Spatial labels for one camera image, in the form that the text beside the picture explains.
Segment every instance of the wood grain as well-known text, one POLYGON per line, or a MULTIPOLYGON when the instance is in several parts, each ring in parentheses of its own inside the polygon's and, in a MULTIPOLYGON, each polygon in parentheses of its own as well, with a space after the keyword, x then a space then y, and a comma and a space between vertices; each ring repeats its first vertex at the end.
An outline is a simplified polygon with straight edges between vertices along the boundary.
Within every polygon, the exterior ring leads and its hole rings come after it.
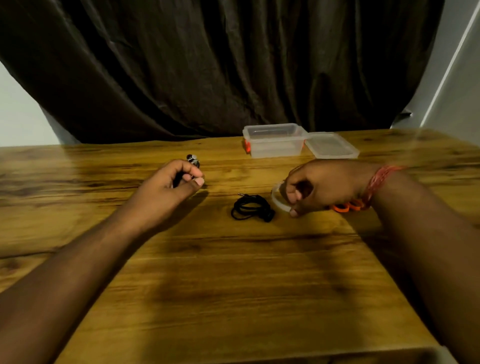
MULTIPOLYGON (((409 166, 480 225, 478 148, 426 130, 341 134, 360 159, 409 166)), ((364 242, 388 244, 373 211, 230 217, 238 192, 268 197, 312 159, 306 148, 251 159, 241 138, 0 149, 0 289, 188 153, 208 186, 129 260, 58 363, 231 363, 437 345, 364 242)))

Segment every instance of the fingernail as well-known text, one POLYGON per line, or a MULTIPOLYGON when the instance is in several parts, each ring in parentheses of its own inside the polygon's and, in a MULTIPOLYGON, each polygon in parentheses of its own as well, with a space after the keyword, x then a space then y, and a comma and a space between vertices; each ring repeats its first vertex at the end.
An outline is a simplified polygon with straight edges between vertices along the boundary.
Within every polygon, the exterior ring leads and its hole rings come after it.
POLYGON ((205 180, 202 177, 195 178, 195 182, 197 182, 197 185, 203 186, 205 183, 205 180))

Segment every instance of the black curtain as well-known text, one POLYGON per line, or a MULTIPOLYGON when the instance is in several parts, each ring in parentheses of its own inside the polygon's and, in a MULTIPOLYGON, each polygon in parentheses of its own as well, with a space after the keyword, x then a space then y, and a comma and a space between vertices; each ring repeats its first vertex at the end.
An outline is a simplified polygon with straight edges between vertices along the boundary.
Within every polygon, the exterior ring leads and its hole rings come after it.
POLYGON ((84 143, 388 128, 442 0, 17 0, 0 61, 84 143))

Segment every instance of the clear silicone ring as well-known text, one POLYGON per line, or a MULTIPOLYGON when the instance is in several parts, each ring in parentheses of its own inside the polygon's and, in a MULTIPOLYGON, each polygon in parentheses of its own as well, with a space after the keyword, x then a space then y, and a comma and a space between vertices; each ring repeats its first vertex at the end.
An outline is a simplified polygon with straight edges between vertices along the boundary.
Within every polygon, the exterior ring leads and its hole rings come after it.
POLYGON ((283 211, 290 212, 290 210, 292 209, 291 206, 285 205, 285 204, 281 203, 281 202, 275 197, 275 194, 280 190, 280 186, 282 185, 282 183, 283 183, 283 182, 274 184, 274 186, 272 187, 272 201, 273 201, 273 203, 274 203, 278 208, 282 209, 283 211))

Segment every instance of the plastic container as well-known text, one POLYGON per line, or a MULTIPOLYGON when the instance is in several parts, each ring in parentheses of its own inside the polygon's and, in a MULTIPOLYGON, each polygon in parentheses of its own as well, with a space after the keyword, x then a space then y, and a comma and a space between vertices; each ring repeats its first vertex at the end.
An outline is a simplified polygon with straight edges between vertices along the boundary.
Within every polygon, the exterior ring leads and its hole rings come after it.
POLYGON ((336 133, 308 133, 305 144, 319 159, 354 159, 360 151, 336 133))
POLYGON ((252 125, 243 129, 252 158, 298 156, 308 133, 297 124, 252 125))

